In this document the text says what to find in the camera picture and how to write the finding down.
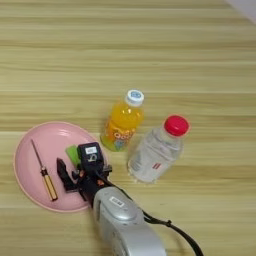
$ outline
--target black cable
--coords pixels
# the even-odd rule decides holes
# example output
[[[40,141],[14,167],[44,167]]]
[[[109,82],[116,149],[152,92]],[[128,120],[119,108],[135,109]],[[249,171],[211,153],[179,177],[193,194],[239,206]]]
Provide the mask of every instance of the black cable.
[[[119,189],[125,196],[127,196],[130,200],[133,201],[133,199],[121,188],[119,188],[118,186],[114,185],[113,183],[111,183],[109,180],[105,179],[103,176],[101,176],[98,172],[96,172],[96,175],[98,176],[98,178],[100,178],[103,182],[105,182],[107,185],[109,186],[113,186],[116,187],[117,189]],[[199,247],[199,245],[197,244],[197,242],[191,237],[189,236],[187,233],[185,233],[183,230],[181,230],[180,228],[174,226],[172,224],[172,222],[170,220],[168,221],[163,221],[163,220],[159,220],[154,218],[153,216],[149,215],[147,212],[143,211],[144,214],[144,220],[149,223],[149,224],[153,224],[153,225],[164,225],[168,228],[173,229],[174,231],[176,231],[178,234],[180,234],[191,246],[191,248],[193,249],[193,251],[195,252],[196,256],[204,256],[201,248]]]

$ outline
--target green object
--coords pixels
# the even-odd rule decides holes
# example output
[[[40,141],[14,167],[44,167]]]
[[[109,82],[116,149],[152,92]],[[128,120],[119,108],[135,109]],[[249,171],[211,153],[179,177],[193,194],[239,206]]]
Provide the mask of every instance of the green object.
[[[71,162],[75,167],[77,167],[78,164],[81,164],[81,160],[79,159],[78,153],[77,153],[77,146],[73,145],[68,148],[66,148],[66,153],[68,157],[70,158]]]

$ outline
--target screwdriver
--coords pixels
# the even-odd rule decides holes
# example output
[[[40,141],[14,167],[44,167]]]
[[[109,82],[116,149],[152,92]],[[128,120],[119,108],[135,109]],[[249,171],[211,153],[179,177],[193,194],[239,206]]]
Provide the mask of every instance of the screwdriver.
[[[36,153],[36,157],[38,159],[38,162],[40,164],[41,174],[43,176],[45,187],[46,187],[47,192],[48,192],[48,194],[50,196],[50,199],[51,199],[51,201],[56,201],[58,199],[58,195],[57,195],[56,190],[55,190],[55,188],[53,186],[51,177],[49,176],[46,167],[42,164],[41,158],[40,158],[40,156],[38,154],[38,151],[37,151],[37,148],[36,148],[36,145],[35,145],[34,141],[31,140],[31,143],[32,143],[32,146],[33,146],[34,151]]]

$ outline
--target pink plate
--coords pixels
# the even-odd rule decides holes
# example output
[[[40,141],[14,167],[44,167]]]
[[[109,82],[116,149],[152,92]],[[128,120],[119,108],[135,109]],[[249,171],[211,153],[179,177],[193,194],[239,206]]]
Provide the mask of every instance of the pink plate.
[[[34,140],[43,165],[46,166],[59,199],[51,202],[43,183],[40,166],[33,150]],[[82,128],[62,122],[45,123],[32,128],[21,140],[15,154],[14,170],[24,193],[36,204],[57,212],[84,210],[88,204],[78,193],[66,193],[57,174],[57,157],[62,158],[71,173],[74,170],[65,149],[72,145],[95,142]]]

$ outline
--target white bottle cap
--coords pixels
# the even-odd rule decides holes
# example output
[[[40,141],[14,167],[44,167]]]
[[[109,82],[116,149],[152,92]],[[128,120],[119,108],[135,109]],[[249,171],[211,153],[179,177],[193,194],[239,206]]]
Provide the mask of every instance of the white bottle cap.
[[[144,94],[138,90],[130,90],[125,97],[125,101],[132,107],[139,107],[144,101]]]

